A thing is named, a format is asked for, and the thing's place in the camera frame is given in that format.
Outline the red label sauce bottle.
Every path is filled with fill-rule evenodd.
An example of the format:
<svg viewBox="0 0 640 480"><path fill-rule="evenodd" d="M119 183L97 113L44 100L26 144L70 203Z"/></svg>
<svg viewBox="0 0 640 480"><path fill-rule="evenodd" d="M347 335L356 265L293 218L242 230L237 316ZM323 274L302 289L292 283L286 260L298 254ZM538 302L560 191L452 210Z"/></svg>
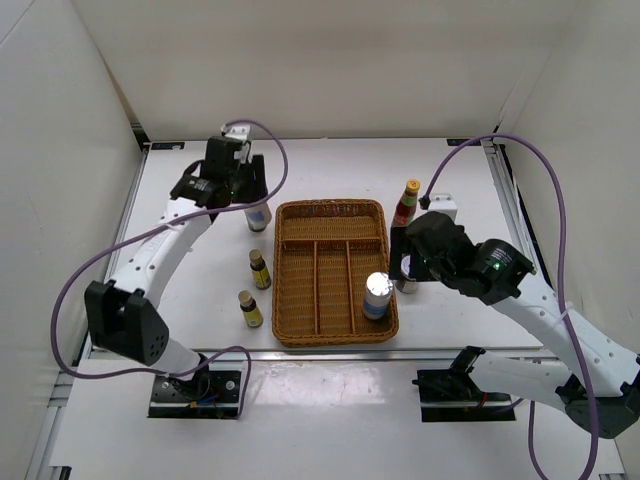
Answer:
<svg viewBox="0 0 640 480"><path fill-rule="evenodd" d="M415 178L406 182L404 193L396 204L392 227L406 227L411 223L416 213L420 187L420 181Z"/></svg>

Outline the dark jar white lid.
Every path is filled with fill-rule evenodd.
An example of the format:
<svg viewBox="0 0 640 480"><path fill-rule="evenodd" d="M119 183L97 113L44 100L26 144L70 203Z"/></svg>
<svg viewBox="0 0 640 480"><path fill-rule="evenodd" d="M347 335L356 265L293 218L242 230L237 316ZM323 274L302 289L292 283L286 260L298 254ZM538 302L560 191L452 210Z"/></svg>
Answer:
<svg viewBox="0 0 640 480"><path fill-rule="evenodd" d="M396 290L403 294L413 294L419 288L419 284L410 277L410 265L411 257L409 255L404 255L400 262L401 277L399 280L395 281Z"/></svg>

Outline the small yellow label bottle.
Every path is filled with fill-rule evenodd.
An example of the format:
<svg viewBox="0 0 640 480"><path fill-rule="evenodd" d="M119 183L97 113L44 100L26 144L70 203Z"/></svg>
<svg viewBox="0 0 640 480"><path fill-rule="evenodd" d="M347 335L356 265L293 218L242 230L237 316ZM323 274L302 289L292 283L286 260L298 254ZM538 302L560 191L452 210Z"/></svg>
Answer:
<svg viewBox="0 0 640 480"><path fill-rule="evenodd" d="M268 289L271 286L271 276L259 249L249 252L249 262L256 287L261 290Z"/></svg>

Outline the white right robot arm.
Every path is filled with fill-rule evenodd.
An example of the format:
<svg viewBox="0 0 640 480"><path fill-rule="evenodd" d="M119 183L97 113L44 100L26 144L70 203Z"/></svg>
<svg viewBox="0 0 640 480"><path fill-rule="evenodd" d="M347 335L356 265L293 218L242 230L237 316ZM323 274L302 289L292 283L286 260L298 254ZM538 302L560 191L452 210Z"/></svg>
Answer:
<svg viewBox="0 0 640 480"><path fill-rule="evenodd" d="M439 282L510 318L558 359L539 365L467 346L433 391L445 400L471 401L485 393L513 394L551 406L583 430L598 418L598 435L613 439L639 419L639 356L608 338L534 272L533 263L506 241L473 243L463 226L429 211L391 230L389 274Z"/></svg>

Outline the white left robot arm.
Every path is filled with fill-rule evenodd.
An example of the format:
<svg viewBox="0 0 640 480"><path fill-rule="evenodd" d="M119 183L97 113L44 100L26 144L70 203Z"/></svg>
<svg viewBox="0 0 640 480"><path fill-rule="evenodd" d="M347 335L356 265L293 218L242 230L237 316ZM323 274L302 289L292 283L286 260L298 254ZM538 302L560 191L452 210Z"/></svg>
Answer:
<svg viewBox="0 0 640 480"><path fill-rule="evenodd" d="M171 338L157 308L218 209L266 196L264 158L251 154L249 130L243 124L210 138L204 159L189 165L171 189L160 232L146 238L106 282L92 282L85 291L92 343L150 369L177 373L175 388L188 400L206 395L210 377L196 367L200 355Z"/></svg>

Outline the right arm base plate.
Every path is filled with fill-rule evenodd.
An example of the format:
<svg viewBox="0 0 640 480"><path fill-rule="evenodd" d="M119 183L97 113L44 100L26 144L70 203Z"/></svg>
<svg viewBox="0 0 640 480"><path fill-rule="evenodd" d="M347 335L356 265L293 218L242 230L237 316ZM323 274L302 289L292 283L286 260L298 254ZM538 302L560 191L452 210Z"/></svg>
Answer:
<svg viewBox="0 0 640 480"><path fill-rule="evenodd" d="M482 391L470 379L474 362L486 351L465 347L446 369L422 369L412 384L418 389L423 423L510 422L518 405L509 394Z"/></svg>

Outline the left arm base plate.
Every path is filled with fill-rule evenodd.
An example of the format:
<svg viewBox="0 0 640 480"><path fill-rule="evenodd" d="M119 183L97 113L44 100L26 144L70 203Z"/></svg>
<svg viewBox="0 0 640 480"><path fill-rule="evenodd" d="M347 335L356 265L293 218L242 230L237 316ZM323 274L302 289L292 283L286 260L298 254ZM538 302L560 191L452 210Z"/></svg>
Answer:
<svg viewBox="0 0 640 480"><path fill-rule="evenodd" d="M147 416L152 419L237 419L243 372L210 368L191 380L154 378Z"/></svg>

